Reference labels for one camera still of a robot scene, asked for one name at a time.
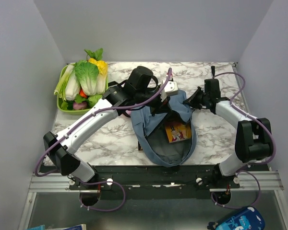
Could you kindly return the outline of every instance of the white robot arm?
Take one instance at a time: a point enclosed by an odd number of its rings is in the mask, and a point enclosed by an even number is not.
[[[124,82],[123,87],[121,84],[110,87],[104,93],[103,98],[74,124],[60,131],[57,135],[51,132],[44,135],[46,149],[62,139],[60,144],[48,154],[62,175],[71,174],[84,182],[94,181],[93,178],[96,174],[94,169],[88,163],[77,158],[75,152],[103,125],[124,113],[125,106],[142,103],[155,94],[160,86],[154,90],[147,90],[152,77],[151,70],[145,67],[135,68],[128,80]],[[177,92],[177,83],[169,81],[161,89],[159,95],[151,100],[147,106],[151,108],[152,113],[164,113],[168,106],[166,100],[169,100],[169,97]],[[205,80],[204,91],[198,87],[196,92],[184,103],[195,109],[201,109],[205,106],[237,129],[235,153],[215,166],[213,175],[215,180],[234,175],[238,169],[249,162],[271,156],[271,139],[251,119],[234,110],[230,106],[228,98],[221,97],[217,79]],[[103,111],[103,109],[110,107],[113,109]],[[270,122],[266,118],[258,120],[271,131]]]

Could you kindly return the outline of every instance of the gray wall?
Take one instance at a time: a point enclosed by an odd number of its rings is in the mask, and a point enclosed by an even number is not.
[[[271,121],[278,169],[288,200],[288,0],[274,0],[250,41],[238,70],[246,77],[250,110]]]
[[[237,61],[272,0],[35,0],[66,61]]]
[[[0,229],[17,229],[64,65],[32,0],[0,0]]]

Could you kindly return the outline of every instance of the marble surface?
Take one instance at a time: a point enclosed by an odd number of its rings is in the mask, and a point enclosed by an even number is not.
[[[172,67],[173,77],[179,88],[187,93],[187,97],[192,95],[197,86],[204,86],[204,79],[211,78],[211,65],[216,66],[216,74],[233,71],[229,63],[112,62],[108,67],[109,81],[120,82],[128,78],[139,65],[151,69],[159,80],[165,79],[168,68]],[[234,75],[224,75],[219,80],[222,96],[231,97],[238,90]],[[244,109],[241,96],[237,97],[235,104]],[[58,111],[52,132],[65,129],[78,118]],[[234,152],[236,130],[228,122],[207,110],[194,111],[192,118],[197,145],[184,164],[216,164]],[[138,151],[131,120],[123,115],[93,134],[76,155],[91,165],[153,165],[143,151]],[[52,165],[52,162],[45,159],[45,165]]]

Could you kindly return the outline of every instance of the colorful book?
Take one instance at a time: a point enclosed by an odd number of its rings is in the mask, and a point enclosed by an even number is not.
[[[187,140],[192,136],[190,123],[183,124],[181,122],[172,121],[166,122],[164,125],[170,143]]]
[[[27,230],[45,230],[45,225],[41,225],[35,228],[27,229]]]
[[[70,228],[50,229],[50,230],[86,230],[86,224],[81,224],[81,225],[73,226]]]

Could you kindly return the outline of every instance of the blue bag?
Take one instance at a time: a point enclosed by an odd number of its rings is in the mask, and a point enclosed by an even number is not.
[[[192,110],[183,104],[186,100],[186,92],[179,90],[177,95],[171,96],[169,105],[173,110],[171,117],[166,119],[177,119],[184,123],[190,123],[191,139],[169,143],[163,125],[167,114],[155,114],[152,116],[149,107],[131,112],[131,121],[138,141],[151,162],[172,167],[184,163],[193,153],[196,145],[195,128],[192,124]]]

